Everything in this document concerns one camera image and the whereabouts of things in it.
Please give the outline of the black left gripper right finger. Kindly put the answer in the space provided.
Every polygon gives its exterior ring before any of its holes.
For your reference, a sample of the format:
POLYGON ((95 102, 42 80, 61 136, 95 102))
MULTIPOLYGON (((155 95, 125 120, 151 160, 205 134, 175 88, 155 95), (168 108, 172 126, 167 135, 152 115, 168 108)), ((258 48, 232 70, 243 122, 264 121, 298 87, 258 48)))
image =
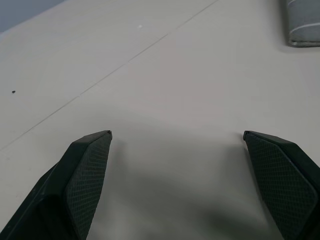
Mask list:
POLYGON ((295 143, 243 134, 257 186, 284 240, 320 240, 320 167, 295 143))

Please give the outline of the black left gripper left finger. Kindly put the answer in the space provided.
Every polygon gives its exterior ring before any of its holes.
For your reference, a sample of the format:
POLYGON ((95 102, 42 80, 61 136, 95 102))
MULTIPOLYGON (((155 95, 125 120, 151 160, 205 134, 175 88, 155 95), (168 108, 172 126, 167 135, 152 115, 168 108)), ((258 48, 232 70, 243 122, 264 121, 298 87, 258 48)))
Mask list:
POLYGON ((110 130, 72 142, 34 185, 0 240, 86 240, 101 197, 110 130))

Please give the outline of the grey fabric item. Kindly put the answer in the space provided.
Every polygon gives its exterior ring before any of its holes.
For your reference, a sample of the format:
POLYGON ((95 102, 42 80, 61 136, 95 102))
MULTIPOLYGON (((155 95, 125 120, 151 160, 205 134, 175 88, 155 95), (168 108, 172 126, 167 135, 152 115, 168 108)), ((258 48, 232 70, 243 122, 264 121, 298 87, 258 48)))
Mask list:
POLYGON ((287 45, 320 47, 320 0, 279 0, 287 45))

